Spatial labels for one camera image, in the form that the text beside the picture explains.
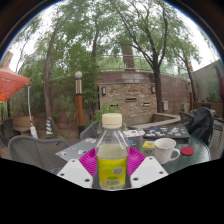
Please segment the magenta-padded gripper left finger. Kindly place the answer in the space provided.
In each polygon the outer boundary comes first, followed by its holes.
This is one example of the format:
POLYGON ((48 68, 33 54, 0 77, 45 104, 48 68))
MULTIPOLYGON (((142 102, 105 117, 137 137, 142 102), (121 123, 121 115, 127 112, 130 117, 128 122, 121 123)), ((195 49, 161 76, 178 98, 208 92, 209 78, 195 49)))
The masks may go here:
POLYGON ((58 176, 84 188, 92 188, 97 171, 95 149, 91 149, 79 159, 70 159, 58 176))

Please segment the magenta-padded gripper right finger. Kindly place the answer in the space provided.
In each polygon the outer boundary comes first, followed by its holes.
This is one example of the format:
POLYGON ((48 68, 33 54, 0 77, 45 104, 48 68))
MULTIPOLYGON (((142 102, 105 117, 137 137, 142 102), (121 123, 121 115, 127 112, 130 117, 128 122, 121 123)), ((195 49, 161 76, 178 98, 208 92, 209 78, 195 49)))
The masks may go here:
POLYGON ((129 188, 140 188, 168 175, 153 156, 145 157, 133 147, 127 158, 127 172, 129 188))

